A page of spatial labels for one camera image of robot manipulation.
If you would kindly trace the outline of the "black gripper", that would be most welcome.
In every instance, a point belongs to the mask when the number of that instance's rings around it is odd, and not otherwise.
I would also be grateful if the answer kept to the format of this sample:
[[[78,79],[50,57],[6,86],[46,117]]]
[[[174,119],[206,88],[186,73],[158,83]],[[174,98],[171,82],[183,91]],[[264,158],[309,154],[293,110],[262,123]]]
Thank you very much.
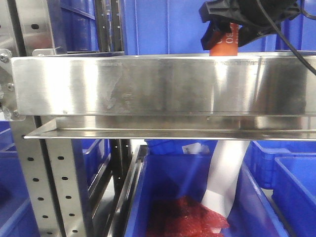
[[[212,49],[226,33],[231,33],[230,23],[241,26],[238,31],[238,47],[255,40],[277,34],[270,24],[294,19],[301,9],[295,0],[238,0],[238,14],[231,20],[229,1],[205,1],[199,9],[203,23],[209,22],[201,38],[202,49]]]

